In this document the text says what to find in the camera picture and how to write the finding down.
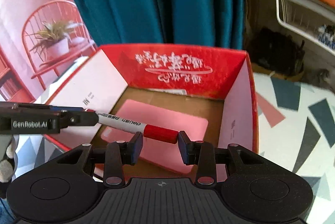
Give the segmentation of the gloved left hand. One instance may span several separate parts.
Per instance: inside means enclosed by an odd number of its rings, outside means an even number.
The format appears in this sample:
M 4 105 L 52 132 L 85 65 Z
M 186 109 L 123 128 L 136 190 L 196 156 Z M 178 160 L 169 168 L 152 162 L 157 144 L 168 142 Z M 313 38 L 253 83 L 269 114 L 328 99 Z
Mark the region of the gloved left hand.
M 18 135 L 1 135 L 1 183 L 8 183 L 15 174 L 18 157 Z

